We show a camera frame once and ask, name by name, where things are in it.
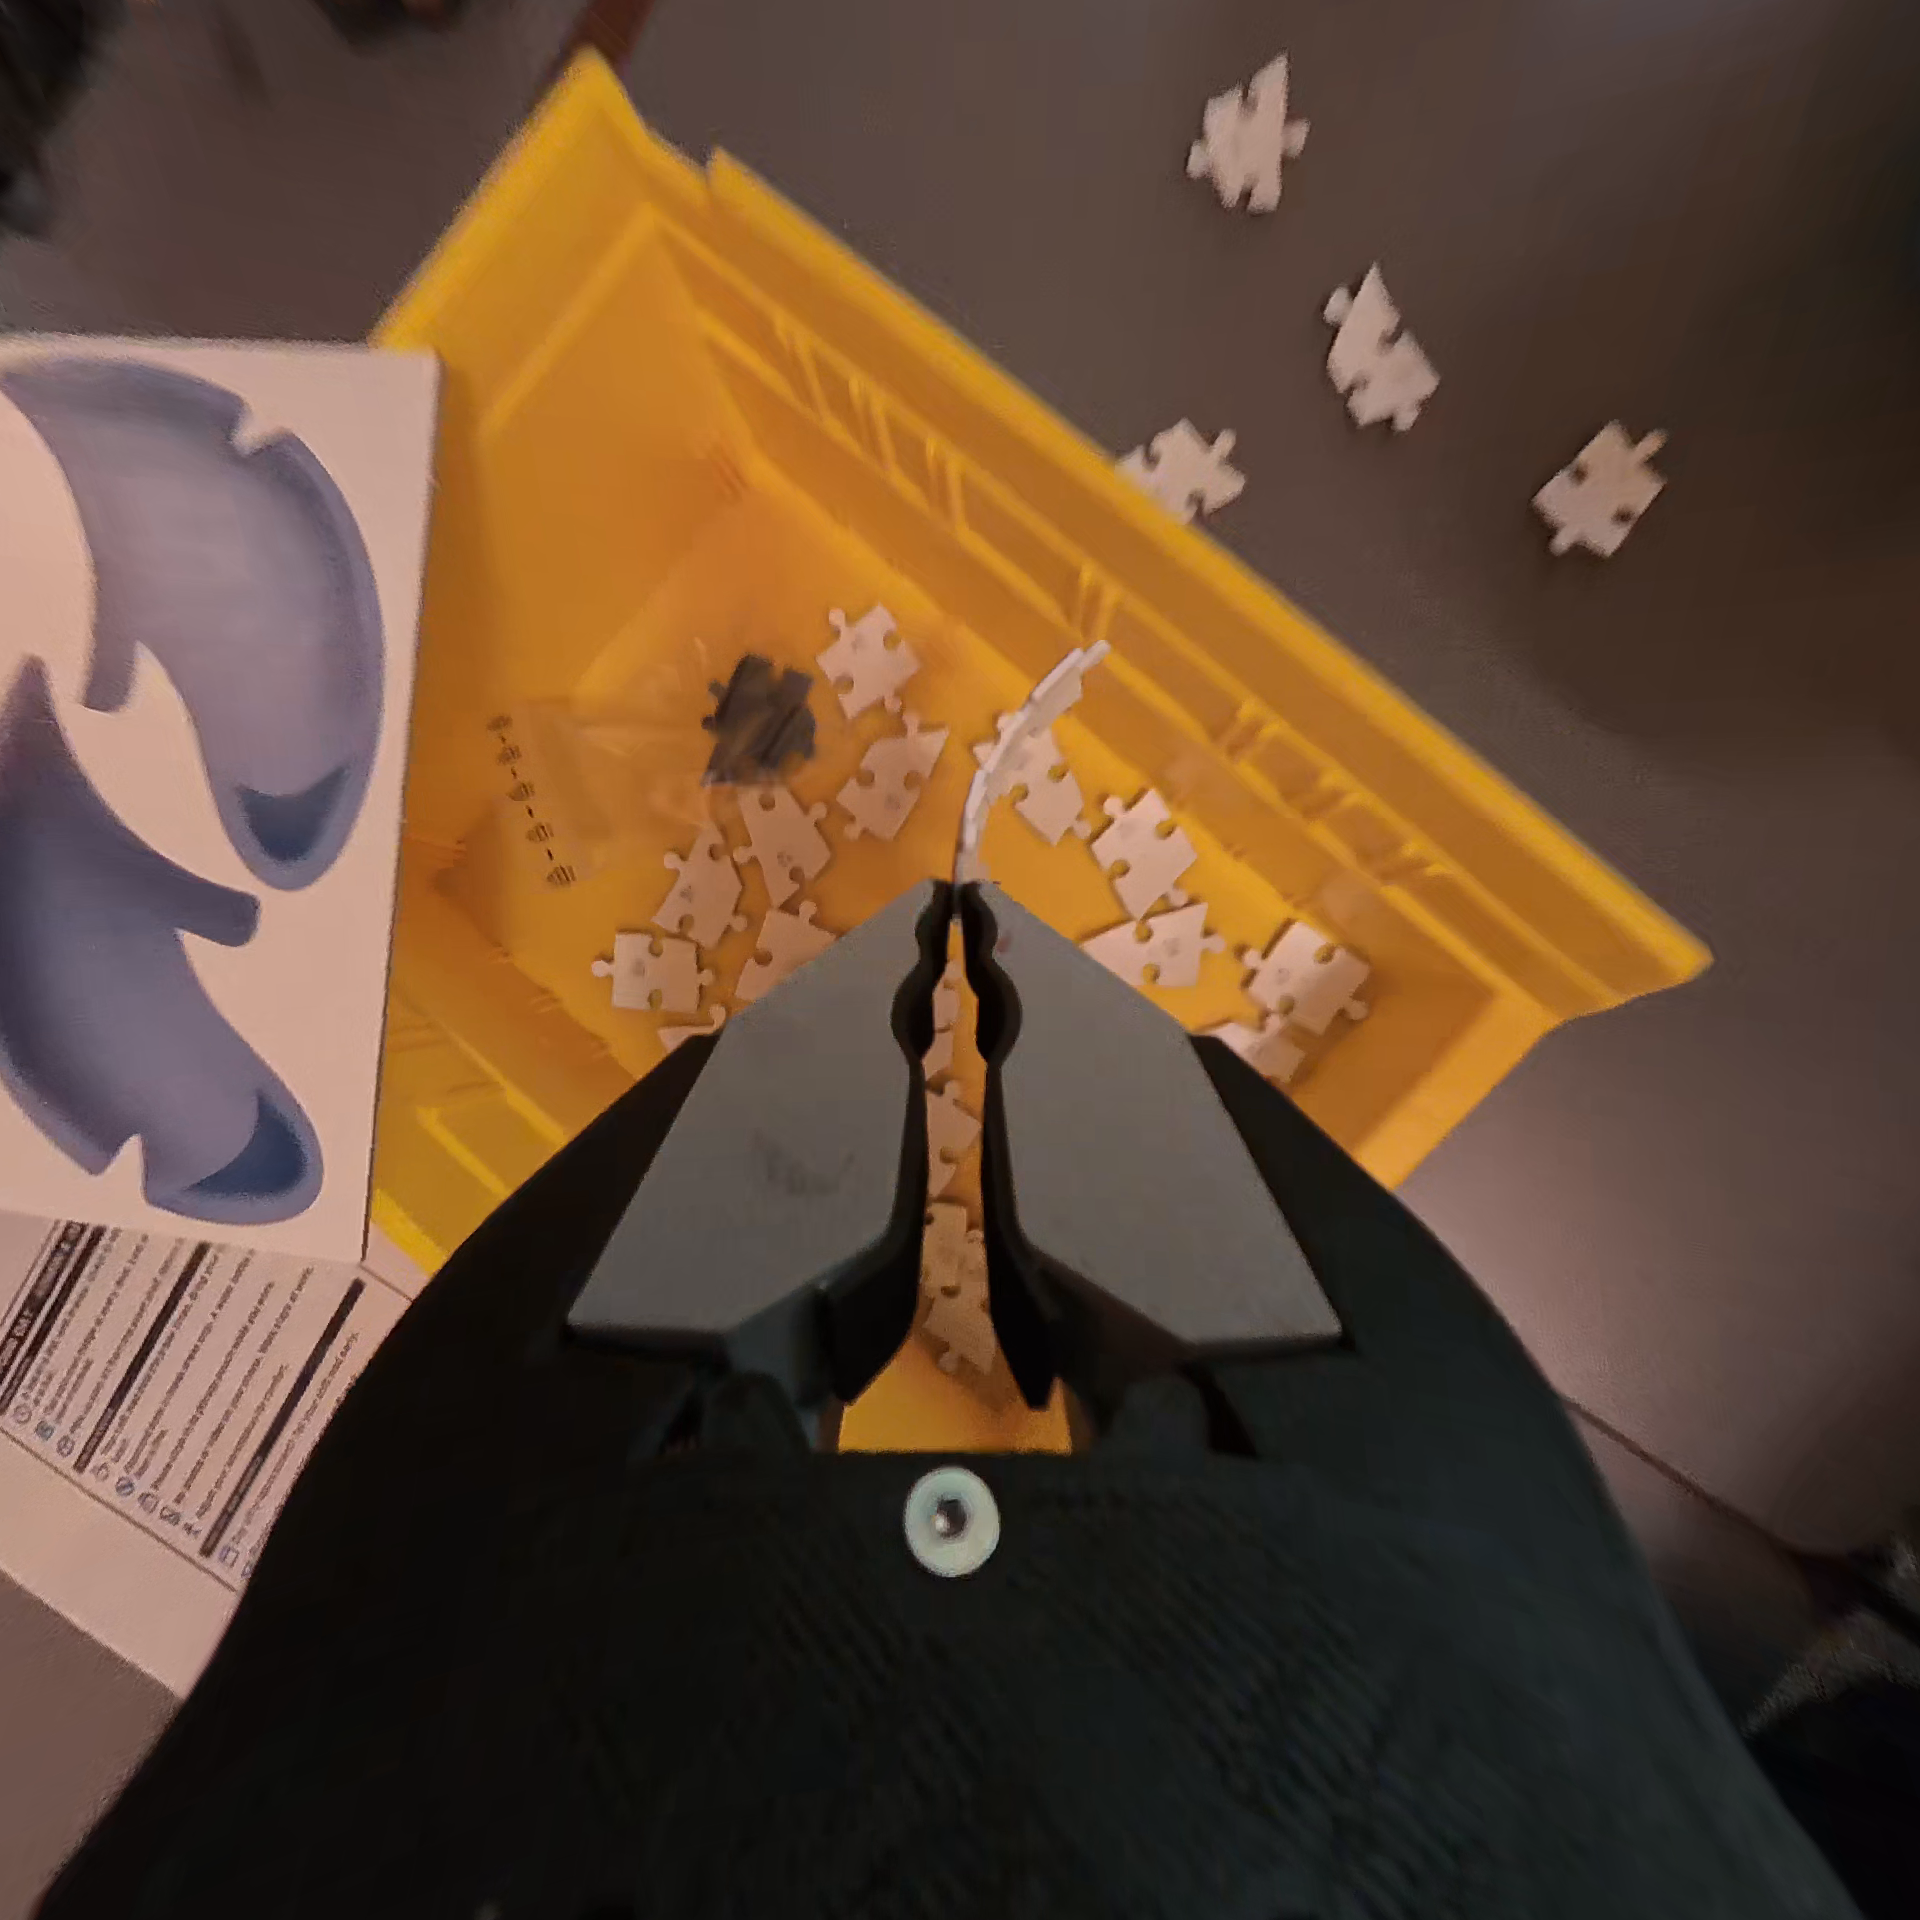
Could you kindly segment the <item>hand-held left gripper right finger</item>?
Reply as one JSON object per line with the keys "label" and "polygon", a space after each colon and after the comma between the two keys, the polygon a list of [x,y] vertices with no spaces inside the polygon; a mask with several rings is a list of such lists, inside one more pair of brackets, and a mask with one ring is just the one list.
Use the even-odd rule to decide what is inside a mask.
{"label": "hand-held left gripper right finger", "polygon": [[1317,1354],[1342,1323],[1195,1039],[999,884],[959,887],[981,1234],[1022,1399]]}

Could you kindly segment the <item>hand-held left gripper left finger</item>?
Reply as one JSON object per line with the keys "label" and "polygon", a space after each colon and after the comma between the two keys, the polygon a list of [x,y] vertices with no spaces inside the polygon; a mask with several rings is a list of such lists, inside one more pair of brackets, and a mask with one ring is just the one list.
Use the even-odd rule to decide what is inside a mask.
{"label": "hand-held left gripper left finger", "polygon": [[796,1407],[854,1402],[917,1315],[947,958],[949,882],[922,880],[695,1044],[566,1328],[765,1376]]}

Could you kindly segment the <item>white jigsaw puzzle piece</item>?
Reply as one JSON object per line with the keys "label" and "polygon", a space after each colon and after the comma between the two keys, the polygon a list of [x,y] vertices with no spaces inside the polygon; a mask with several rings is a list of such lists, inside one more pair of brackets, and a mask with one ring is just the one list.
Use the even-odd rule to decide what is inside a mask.
{"label": "white jigsaw puzzle piece", "polygon": [[1548,550],[1614,558],[1663,491],[1657,471],[1663,446],[1661,429],[1631,438],[1621,422],[1607,422],[1529,503],[1548,531]]}
{"label": "white jigsaw puzzle piece", "polygon": [[1388,426],[1399,435],[1420,422],[1441,388],[1441,373],[1407,331],[1379,263],[1323,303],[1330,326],[1326,373],[1358,428]]}
{"label": "white jigsaw puzzle piece", "polygon": [[950,884],[959,887],[987,878],[981,842],[994,802],[1019,783],[1017,775],[1051,727],[1082,699],[1086,676],[1114,651],[1108,640],[1093,640],[1069,650],[1001,722],[996,738],[983,749],[966,786],[950,853]]}
{"label": "white jigsaw puzzle piece", "polygon": [[1130,448],[1116,471],[1182,523],[1194,523],[1229,508],[1245,488],[1237,463],[1237,432],[1203,432],[1179,418],[1153,438]]}
{"label": "white jigsaw puzzle piece", "polygon": [[1271,214],[1284,172],[1302,155],[1309,122],[1290,106],[1290,54],[1263,61],[1245,83],[1211,98],[1188,146],[1186,179],[1209,183],[1223,208]]}

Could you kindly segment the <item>yellow plastic bin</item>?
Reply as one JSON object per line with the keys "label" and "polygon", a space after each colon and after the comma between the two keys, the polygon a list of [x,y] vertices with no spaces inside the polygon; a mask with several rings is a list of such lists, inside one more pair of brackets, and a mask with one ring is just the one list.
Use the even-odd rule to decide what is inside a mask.
{"label": "yellow plastic bin", "polygon": [[[954,842],[996,722],[1108,640],[994,802],[985,882],[1238,1061],[1209,1072],[1342,1339],[1146,1379],[1114,1410],[1057,1387],[1030,1416],[1076,1405],[1111,1448],[1147,1429],[1157,1452],[1301,1470],[1586,1470],[1501,1315],[1389,1189],[1537,1039],[1691,981],[1701,941],[770,187],[662,144],[596,54],[375,342],[431,350],[449,396],[373,1218],[449,1280],[366,1390],[419,1359],[426,1410],[636,1386],[671,1434],[737,1381],[786,1424],[820,1413],[583,1339],[569,1310],[695,1044],[922,880],[949,882],[949,958],[902,1347],[956,1278],[1017,1387]],[[745,654],[812,674],[813,754],[734,786],[659,872],[543,890],[483,720],[695,642],[722,683]]]}

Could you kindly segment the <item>dark puzzle piece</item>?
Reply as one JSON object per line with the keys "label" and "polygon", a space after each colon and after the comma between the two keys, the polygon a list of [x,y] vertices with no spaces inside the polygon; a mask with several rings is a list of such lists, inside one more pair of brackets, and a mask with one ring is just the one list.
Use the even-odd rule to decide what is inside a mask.
{"label": "dark puzzle piece", "polygon": [[724,683],[709,685],[703,783],[774,783],[806,760],[815,742],[812,685],[812,674],[793,664],[762,654],[741,656]]}

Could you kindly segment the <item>clear plastic bag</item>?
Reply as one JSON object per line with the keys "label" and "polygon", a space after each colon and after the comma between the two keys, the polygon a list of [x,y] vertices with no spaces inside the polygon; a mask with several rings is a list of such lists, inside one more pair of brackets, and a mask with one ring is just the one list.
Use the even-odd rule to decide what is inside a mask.
{"label": "clear plastic bag", "polygon": [[737,808],[711,776],[719,679],[714,654],[596,667],[569,692],[495,704],[483,754],[500,799],[507,845],[525,853],[548,891],[565,891],[661,855]]}

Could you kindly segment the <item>white warning text sheet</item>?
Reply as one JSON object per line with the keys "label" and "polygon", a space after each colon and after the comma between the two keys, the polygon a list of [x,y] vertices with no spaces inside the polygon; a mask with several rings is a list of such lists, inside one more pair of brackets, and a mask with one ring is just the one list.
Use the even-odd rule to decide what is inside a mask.
{"label": "white warning text sheet", "polygon": [[324,1427],[427,1283],[69,1218],[2,1221],[2,1570],[194,1686]]}

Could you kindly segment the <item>white card with blue ears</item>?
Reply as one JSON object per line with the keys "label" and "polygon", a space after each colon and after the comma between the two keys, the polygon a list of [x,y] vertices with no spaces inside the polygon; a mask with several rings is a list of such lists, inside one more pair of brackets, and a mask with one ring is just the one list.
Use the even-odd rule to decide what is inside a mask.
{"label": "white card with blue ears", "polygon": [[4,1208],[366,1251],[441,363],[4,336]]}

